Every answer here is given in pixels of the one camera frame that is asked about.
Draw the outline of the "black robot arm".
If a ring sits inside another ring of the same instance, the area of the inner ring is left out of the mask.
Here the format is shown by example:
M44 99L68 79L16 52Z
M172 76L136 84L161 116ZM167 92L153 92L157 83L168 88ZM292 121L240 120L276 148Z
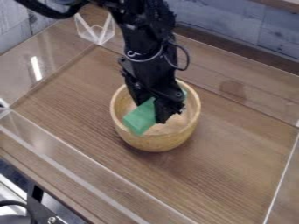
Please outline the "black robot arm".
M56 0L65 5L64 12L39 0L15 0L23 7L53 19L65 19L87 4L104 8L120 29L124 54L119 59L128 93L135 104L153 99L153 119L165 123L183 112L184 94L175 72L188 69L179 65L173 28L176 16L167 0Z

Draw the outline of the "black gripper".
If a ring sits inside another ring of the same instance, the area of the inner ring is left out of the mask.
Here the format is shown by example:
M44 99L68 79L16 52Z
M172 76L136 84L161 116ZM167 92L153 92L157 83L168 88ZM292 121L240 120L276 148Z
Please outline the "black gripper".
M155 31L147 24L121 24L120 31L125 45L119 64L128 93L136 106L155 98L155 122L165 124L184 108L175 73L188 68L188 65L179 67L177 61L177 49L185 48L177 45L173 32L165 28Z

